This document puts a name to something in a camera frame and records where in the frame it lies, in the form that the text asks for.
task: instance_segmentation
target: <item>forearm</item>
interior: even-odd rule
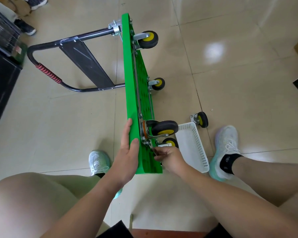
[[[190,166],[179,176],[233,237],[298,237],[298,224],[266,200],[204,176]]]
[[[110,174],[105,175],[42,237],[94,238],[119,189],[119,184],[115,183]]]

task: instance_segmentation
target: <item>detached caster wheel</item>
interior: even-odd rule
[[[172,146],[179,148],[179,144],[176,139],[174,138],[166,138],[162,141],[163,143],[170,143]]]
[[[159,83],[152,85],[152,89],[159,91],[165,87],[166,82],[163,78],[156,78],[155,80],[157,80]]]
[[[172,135],[178,132],[179,126],[175,121],[167,120],[159,122],[152,126],[151,133],[153,136],[168,134]]]
[[[199,125],[202,128],[206,128],[208,126],[207,115],[205,114],[205,112],[198,112],[198,119],[199,119]]]
[[[146,37],[144,39],[139,39],[138,44],[141,48],[149,49],[153,48],[158,44],[158,34],[154,31],[145,31],[143,33],[149,33],[149,37]]]

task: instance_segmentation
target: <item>tile floor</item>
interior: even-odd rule
[[[142,51],[152,78],[158,120],[209,118],[199,134],[211,158],[219,127],[233,124],[240,149],[256,160],[298,163],[298,0],[49,0],[27,18],[38,44],[104,28],[129,12],[136,32],[154,30],[158,45]],[[124,81],[122,45],[111,36],[86,42],[114,83]],[[92,83],[58,49],[35,57],[66,83]],[[27,171],[89,175],[91,150],[111,159],[126,122],[125,90],[78,94],[48,79],[28,60],[0,121],[0,179]],[[230,184],[253,192],[238,179]],[[208,231],[216,223],[177,177],[137,175],[114,200],[105,221],[135,214],[134,227]]]

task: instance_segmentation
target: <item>dark sneaker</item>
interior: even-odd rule
[[[30,26],[29,24],[27,24],[25,21],[21,20],[21,19],[16,19],[14,21],[14,24],[21,29],[22,32],[24,32],[25,34],[32,36],[33,34],[36,33],[36,29],[32,26]]]
[[[27,3],[31,7],[31,10],[34,11],[41,6],[44,6],[48,0],[28,0]]]

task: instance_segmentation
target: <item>shoelace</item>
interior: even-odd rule
[[[97,171],[98,172],[101,172],[101,173],[105,173],[105,171],[107,171],[109,169],[108,166],[103,166],[101,169],[98,169],[98,167],[101,165],[101,163],[99,162],[99,160],[96,160],[94,161],[94,164],[93,164],[93,171],[96,171],[94,167],[96,167]]]
[[[233,139],[227,139],[227,144],[225,145],[225,153],[228,153],[228,152],[235,152],[235,153],[241,153],[239,151],[239,149],[237,148],[237,144],[235,142],[235,140]]]

